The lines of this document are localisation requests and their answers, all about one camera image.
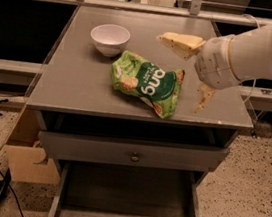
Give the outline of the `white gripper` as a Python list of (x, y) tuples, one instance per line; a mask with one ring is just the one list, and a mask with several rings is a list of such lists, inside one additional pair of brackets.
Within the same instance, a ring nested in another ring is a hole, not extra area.
[(183, 60), (196, 54), (195, 66), (200, 81), (200, 101), (194, 106), (194, 113), (205, 109), (216, 90), (224, 90), (240, 83), (230, 63), (230, 47), (234, 34), (211, 38), (166, 32), (156, 37), (162, 45), (171, 49)]

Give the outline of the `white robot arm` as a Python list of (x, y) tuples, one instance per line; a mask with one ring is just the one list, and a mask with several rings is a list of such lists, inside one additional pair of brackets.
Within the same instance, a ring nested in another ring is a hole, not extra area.
[(202, 82), (201, 111), (215, 91), (234, 87), (248, 80), (272, 80), (272, 25), (261, 26), (238, 35), (204, 40), (199, 36), (166, 32), (157, 37), (164, 46), (184, 60), (195, 59)]

